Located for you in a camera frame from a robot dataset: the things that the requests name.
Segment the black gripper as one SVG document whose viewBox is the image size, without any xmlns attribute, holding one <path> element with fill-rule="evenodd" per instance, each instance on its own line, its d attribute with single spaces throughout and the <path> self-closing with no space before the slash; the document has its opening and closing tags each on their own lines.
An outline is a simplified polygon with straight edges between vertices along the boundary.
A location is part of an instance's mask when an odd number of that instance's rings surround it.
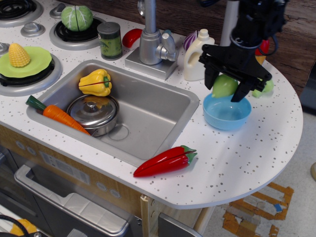
<svg viewBox="0 0 316 237">
<path fill-rule="evenodd" d="M 263 90 L 266 82 L 272 79 L 271 73 L 256 60 L 254 48 L 205 44 L 202 50 L 199 61 L 205 67 L 204 84 L 207 89 L 213 87 L 220 73 L 239 81 L 231 102 L 240 102 L 251 90 Z"/>
</svg>

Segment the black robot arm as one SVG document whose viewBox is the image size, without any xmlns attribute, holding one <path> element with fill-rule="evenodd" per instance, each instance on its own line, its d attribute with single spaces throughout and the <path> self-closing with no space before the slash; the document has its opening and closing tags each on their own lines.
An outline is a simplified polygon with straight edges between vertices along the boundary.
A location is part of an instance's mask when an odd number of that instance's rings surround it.
<svg viewBox="0 0 316 237">
<path fill-rule="evenodd" d="M 286 23 L 285 0 L 242 0 L 238 20 L 230 33 L 230 45 L 205 44 L 199 61 L 204 64 L 204 83 L 212 89 L 220 73 L 228 75 L 239 85 L 231 99 L 239 102 L 251 90 L 262 91 L 272 75 L 255 58 L 263 40 L 275 38 Z"/>
</svg>

